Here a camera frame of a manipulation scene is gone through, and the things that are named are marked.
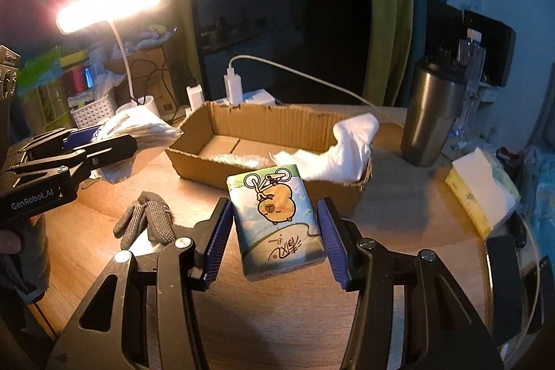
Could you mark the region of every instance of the stainless steel tumbler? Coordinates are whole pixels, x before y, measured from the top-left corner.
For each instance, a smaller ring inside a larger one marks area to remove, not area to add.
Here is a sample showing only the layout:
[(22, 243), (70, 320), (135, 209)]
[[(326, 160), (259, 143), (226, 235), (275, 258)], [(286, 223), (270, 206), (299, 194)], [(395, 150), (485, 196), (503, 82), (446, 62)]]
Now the stainless steel tumbler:
[(429, 166), (436, 161), (461, 115), (465, 88), (464, 68), (449, 51), (418, 61), (401, 140), (407, 162)]

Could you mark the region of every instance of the white wall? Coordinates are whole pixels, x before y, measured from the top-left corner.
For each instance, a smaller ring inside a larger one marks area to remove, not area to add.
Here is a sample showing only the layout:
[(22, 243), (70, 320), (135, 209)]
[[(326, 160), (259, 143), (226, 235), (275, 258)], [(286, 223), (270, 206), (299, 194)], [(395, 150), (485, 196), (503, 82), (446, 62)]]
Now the white wall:
[[(456, 8), (471, 5), (471, 0), (447, 2)], [(536, 124), (555, 61), (555, 0), (482, 0), (480, 13), (516, 32), (507, 86), (487, 113), (489, 124), (497, 129), (492, 141), (517, 152), (526, 146)]]

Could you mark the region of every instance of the glowing lamp head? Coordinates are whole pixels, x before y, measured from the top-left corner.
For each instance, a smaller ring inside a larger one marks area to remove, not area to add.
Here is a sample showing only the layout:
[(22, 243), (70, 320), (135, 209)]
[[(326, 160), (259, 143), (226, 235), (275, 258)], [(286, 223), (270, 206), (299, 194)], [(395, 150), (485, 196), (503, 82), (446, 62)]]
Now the glowing lamp head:
[(76, 0), (58, 13), (62, 34), (71, 34), (100, 21), (113, 21), (154, 7), (160, 0)]

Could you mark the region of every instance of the ridged blue pad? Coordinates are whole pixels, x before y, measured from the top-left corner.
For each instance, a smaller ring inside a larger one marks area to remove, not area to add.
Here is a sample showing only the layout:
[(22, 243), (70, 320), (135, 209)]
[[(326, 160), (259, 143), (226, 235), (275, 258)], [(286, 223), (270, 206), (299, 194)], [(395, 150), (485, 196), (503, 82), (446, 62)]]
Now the ridged blue pad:
[(345, 290), (349, 283), (347, 251), (339, 237), (338, 229), (323, 199), (316, 204), (316, 219), (322, 233), (324, 248), (330, 261), (334, 279)]
[(204, 254), (204, 282), (206, 286), (216, 280), (217, 272), (220, 270), (221, 260), (224, 257), (225, 246), (233, 224), (233, 212), (233, 204), (228, 201), (220, 216), (212, 241), (206, 248), (207, 251)]

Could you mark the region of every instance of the cable connector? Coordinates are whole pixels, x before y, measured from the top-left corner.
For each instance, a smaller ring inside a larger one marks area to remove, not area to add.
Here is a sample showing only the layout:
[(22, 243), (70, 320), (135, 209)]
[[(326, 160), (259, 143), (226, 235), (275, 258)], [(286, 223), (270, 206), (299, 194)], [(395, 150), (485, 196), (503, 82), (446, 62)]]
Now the cable connector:
[(235, 70), (228, 66), (228, 73), (224, 75), (225, 93), (228, 97), (229, 105), (236, 106), (243, 102), (241, 77), (235, 74)]

